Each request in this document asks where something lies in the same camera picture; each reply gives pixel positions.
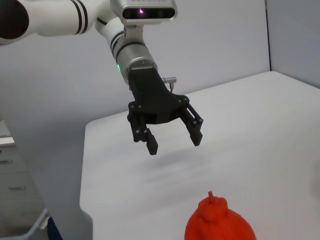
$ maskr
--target red object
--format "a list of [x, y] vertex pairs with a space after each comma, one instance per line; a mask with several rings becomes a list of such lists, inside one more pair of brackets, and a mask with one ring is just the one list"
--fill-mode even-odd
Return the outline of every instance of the red object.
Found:
[[209, 191], [190, 217], [184, 240], [256, 240], [256, 236], [246, 220], [228, 209], [223, 197]]

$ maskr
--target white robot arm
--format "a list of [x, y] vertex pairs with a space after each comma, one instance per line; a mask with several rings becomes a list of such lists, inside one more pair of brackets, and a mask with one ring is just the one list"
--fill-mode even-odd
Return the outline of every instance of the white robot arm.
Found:
[[146, 124], [181, 118], [194, 145], [202, 139], [203, 120], [186, 96], [168, 91], [165, 83], [172, 90], [176, 79], [159, 76], [143, 40], [144, 25], [171, 21], [177, 14], [174, 0], [0, 0], [0, 46], [33, 33], [48, 37], [84, 34], [95, 23], [135, 98], [128, 115], [133, 140], [147, 142], [154, 155], [158, 144]]

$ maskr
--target table surface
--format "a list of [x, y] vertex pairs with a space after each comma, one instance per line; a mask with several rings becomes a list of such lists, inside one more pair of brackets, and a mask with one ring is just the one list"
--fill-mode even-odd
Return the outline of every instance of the table surface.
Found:
[[320, 238], [320, 89], [265, 72], [188, 94], [204, 119], [194, 147], [180, 119], [149, 126], [151, 156], [127, 112], [86, 126], [80, 207], [93, 240], [183, 240], [212, 191], [258, 240]]

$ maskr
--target gray wall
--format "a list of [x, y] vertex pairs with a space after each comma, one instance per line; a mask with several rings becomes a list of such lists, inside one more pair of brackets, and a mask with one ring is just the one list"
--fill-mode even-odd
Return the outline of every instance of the gray wall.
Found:
[[[263, 0], [176, 2], [174, 22], [144, 33], [161, 76], [177, 77], [176, 93], [268, 71]], [[0, 47], [0, 112], [64, 240], [92, 236], [79, 207], [85, 126], [132, 100], [95, 29]]]
[[320, 1], [267, 0], [272, 70], [320, 88]]

